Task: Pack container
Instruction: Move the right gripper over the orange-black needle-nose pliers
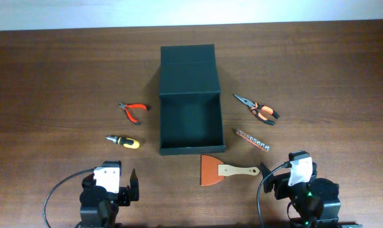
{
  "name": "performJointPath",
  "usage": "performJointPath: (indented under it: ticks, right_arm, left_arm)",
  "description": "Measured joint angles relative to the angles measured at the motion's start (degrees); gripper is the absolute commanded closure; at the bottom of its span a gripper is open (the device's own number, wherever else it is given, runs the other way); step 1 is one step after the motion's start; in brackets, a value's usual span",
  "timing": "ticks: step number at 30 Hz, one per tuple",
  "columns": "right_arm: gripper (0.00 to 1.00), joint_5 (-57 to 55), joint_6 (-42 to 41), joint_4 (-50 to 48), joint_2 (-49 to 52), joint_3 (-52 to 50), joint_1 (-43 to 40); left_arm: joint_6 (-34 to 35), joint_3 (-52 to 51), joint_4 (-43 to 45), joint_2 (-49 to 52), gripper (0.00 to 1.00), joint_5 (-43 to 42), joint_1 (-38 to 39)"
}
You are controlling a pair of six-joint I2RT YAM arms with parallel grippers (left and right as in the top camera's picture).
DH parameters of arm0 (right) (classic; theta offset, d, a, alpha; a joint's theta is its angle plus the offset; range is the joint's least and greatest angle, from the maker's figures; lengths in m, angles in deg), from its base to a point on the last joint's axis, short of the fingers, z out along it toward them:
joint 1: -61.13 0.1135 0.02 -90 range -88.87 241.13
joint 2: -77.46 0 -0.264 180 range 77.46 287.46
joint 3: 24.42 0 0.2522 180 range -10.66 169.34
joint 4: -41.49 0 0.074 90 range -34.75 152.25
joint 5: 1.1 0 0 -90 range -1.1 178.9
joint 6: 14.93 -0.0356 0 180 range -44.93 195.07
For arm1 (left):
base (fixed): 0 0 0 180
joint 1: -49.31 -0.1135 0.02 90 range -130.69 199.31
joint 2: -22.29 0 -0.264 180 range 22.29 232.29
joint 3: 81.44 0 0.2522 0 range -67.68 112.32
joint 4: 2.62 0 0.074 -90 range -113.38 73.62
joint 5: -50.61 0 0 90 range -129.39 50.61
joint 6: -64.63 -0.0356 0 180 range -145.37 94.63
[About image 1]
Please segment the yellow black stubby screwdriver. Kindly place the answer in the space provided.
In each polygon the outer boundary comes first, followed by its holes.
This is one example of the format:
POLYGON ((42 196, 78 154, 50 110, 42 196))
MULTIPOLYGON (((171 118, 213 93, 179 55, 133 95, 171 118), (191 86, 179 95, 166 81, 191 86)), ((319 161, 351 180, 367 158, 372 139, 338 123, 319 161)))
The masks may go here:
POLYGON ((130 149, 137 149, 140 146, 139 141, 129 137, 110 135, 110 136, 106 136, 105 138, 115 144, 124 146, 126 148, 130 148, 130 149))

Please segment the orange socket bit rail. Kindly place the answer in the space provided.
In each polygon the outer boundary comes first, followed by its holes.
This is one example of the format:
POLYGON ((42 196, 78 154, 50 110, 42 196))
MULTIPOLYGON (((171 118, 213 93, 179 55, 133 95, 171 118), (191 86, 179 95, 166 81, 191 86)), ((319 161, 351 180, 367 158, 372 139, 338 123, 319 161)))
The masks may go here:
POLYGON ((236 129, 235 130, 235 134, 240 136, 241 138, 243 138, 245 141, 247 141, 248 143, 256 146, 257 148, 261 149, 262 151, 269 151, 270 150, 270 147, 269 145, 265 144, 264 142, 256 139, 255 137, 253 136, 250 136, 249 134, 243 132, 242 130, 240 129, 236 129))

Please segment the orange scraper wooden handle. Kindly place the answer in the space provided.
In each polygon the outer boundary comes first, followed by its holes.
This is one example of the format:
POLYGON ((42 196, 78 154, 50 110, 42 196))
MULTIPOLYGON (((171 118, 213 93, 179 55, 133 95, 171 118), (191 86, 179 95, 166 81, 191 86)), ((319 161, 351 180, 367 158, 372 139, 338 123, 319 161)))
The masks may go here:
POLYGON ((221 181, 225 177, 231 175, 252 175, 256 176, 260 173, 257 167, 235 167, 232 165, 224 164, 219 159, 209 156, 201 155, 201 186, 212 186, 221 181))

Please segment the orange black needle-nose pliers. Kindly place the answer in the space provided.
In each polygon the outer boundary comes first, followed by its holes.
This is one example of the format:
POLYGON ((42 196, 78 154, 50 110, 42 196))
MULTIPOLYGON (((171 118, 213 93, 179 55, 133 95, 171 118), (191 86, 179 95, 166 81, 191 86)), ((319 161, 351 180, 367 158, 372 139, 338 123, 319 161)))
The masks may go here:
POLYGON ((252 102, 250 101, 249 99, 247 98, 243 98, 239 95, 236 95, 234 94, 234 96, 242 103, 244 104, 245 106, 248 107, 249 111, 261 122, 263 122, 264 124, 268 124, 268 125, 275 125, 275 122, 273 120, 269 120, 268 118, 266 118, 263 114, 260 113, 260 111, 264 111, 264 112, 267 112, 269 113, 271 116, 273 116, 275 119, 279 119, 279 114, 274 110, 272 109, 271 107, 269 106, 266 106, 266 105, 263 105, 263 104, 259 104, 259 103, 256 103, 256 102, 252 102))

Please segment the black cardboard box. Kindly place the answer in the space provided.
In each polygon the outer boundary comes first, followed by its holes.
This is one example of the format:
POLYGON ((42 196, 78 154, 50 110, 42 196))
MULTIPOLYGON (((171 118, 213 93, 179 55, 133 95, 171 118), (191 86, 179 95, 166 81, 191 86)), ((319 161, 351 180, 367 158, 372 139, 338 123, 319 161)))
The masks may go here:
POLYGON ((214 45, 161 47, 160 154, 223 153, 220 95, 214 45))

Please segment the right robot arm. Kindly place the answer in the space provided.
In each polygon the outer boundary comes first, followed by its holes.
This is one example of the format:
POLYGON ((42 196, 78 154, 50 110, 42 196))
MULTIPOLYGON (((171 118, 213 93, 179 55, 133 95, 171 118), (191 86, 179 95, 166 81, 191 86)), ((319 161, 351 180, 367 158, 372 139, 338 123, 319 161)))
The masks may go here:
POLYGON ((301 150, 289 153, 289 159, 273 170, 261 163, 259 170, 263 179, 258 186, 256 204, 262 227, 264 222, 260 207, 261 191, 273 191, 277 200, 290 199, 287 209, 293 207, 299 217, 289 217, 289 227, 362 227, 357 223, 340 223, 339 185, 317 177, 317 164, 308 152, 301 150))

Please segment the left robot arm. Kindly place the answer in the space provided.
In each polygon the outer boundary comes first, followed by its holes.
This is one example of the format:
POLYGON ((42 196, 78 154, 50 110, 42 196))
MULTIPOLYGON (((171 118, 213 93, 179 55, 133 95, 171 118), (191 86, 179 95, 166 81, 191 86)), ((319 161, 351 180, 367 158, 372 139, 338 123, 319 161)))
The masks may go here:
POLYGON ((82 227, 122 227, 116 222, 119 208, 130 206, 139 200, 139 181, 135 170, 130 176, 130 184, 120 185, 122 163, 105 161, 92 169, 91 175, 82 181, 80 194, 80 218, 82 227))

